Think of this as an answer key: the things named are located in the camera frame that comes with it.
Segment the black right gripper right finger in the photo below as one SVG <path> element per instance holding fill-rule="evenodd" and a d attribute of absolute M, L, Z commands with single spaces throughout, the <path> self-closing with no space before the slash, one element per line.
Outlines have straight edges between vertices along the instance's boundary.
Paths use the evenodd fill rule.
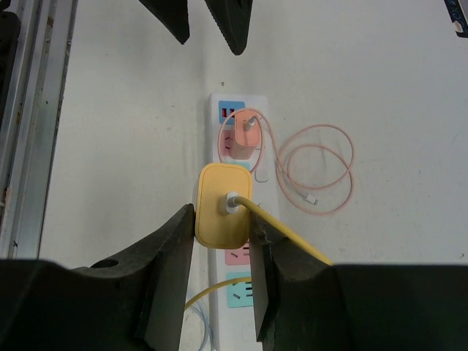
<path fill-rule="evenodd" d="M 326 265 L 257 215 L 249 251 L 264 350 L 465 350 L 464 265 Z"/>

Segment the yellow charger plug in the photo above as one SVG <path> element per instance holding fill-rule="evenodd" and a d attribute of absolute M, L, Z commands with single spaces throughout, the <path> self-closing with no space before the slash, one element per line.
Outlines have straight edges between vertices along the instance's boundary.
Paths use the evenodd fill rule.
<path fill-rule="evenodd" d="M 248 240 L 248 210 L 237 196 L 251 199 L 251 173 L 240 165 L 210 163 L 200 174 L 195 211 L 195 237 L 210 249 L 238 249 Z"/>

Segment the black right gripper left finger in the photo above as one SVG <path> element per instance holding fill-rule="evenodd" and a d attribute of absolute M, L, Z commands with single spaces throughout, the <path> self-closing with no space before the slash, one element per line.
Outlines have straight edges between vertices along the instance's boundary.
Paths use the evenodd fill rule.
<path fill-rule="evenodd" d="M 194 243 L 184 205 L 89 267 L 1 261 L 3 350 L 177 350 Z"/>

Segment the black XDOF label left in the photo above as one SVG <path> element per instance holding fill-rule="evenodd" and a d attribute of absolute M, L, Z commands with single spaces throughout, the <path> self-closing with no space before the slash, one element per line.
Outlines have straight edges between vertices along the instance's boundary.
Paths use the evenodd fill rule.
<path fill-rule="evenodd" d="M 455 32 L 458 37 L 468 37 L 467 27 L 467 0 L 444 0 L 452 24 L 455 26 Z"/>

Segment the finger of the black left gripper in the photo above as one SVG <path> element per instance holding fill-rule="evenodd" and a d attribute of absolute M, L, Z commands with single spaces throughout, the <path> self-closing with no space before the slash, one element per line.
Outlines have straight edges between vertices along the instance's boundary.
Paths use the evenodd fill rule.
<path fill-rule="evenodd" d="M 247 46 L 252 0 L 206 0 L 213 19 L 231 52 L 239 56 Z"/>
<path fill-rule="evenodd" d="M 187 0 L 140 0 L 166 29 L 183 45 L 189 39 Z"/>

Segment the aluminium table frame rail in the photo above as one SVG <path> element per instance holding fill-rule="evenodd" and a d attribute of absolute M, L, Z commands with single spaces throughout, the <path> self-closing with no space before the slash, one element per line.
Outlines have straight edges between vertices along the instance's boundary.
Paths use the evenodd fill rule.
<path fill-rule="evenodd" d="M 55 152 L 76 1 L 10 1 L 19 27 L 1 107 L 1 258 L 35 259 Z"/>

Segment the white multicolour power strip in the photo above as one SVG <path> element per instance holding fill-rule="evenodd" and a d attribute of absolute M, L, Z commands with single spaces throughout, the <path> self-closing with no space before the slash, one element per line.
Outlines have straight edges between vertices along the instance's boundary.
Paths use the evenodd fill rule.
<path fill-rule="evenodd" d="M 250 197 L 272 216 L 279 215 L 279 197 L 275 176 L 275 154 L 269 133 L 248 159 L 230 155 L 234 141 L 233 112 L 241 108 L 259 110 L 268 115 L 268 102 L 263 96 L 216 94 L 208 98 L 207 160 L 224 161 L 230 166 L 223 192 L 236 192 Z M 251 275 L 249 247 L 235 250 L 211 249 L 208 252 L 210 284 Z M 230 284 L 209 296 L 209 322 L 213 331 L 214 350 L 261 350 L 254 320 L 253 287 L 248 282 Z"/>

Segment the orange pink charger plug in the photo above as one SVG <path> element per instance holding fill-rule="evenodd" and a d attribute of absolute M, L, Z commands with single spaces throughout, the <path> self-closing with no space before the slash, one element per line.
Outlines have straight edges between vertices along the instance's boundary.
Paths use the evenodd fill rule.
<path fill-rule="evenodd" d="M 234 116 L 233 143 L 230 155 L 234 159 L 249 159 L 262 140 L 258 115 L 242 110 Z"/>

